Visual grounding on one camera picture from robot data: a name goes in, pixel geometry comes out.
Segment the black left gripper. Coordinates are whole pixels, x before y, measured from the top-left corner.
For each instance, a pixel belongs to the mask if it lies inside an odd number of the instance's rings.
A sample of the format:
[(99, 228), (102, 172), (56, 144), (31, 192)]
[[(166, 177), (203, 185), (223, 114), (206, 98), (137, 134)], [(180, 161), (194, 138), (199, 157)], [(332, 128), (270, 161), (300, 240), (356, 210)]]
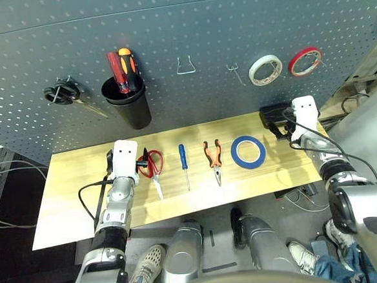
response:
[[(110, 149), (107, 152), (106, 159), (107, 159), (107, 171), (111, 172), (111, 171), (113, 171), (113, 167), (112, 167), (113, 150), (112, 149)], [(137, 168), (148, 167), (148, 160), (149, 160), (148, 151), (147, 151), (146, 148), (144, 148), (143, 154), (136, 161), (136, 167)], [(115, 176), (114, 176), (113, 172), (111, 174), (109, 174), (108, 180), (113, 180), (114, 178), (115, 178)]]

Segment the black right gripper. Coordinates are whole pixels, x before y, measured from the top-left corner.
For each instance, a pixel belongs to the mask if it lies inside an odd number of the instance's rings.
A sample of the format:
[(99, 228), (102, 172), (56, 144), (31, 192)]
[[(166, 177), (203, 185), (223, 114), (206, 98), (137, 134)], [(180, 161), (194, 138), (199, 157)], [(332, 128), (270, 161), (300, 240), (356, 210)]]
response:
[(292, 135), (294, 134), (295, 129), (296, 129), (295, 125), (285, 125), (284, 130), (286, 131), (286, 133), (284, 134), (280, 131), (280, 129), (276, 125), (274, 125), (273, 133), (277, 140), (288, 139), (289, 141), (292, 141)]

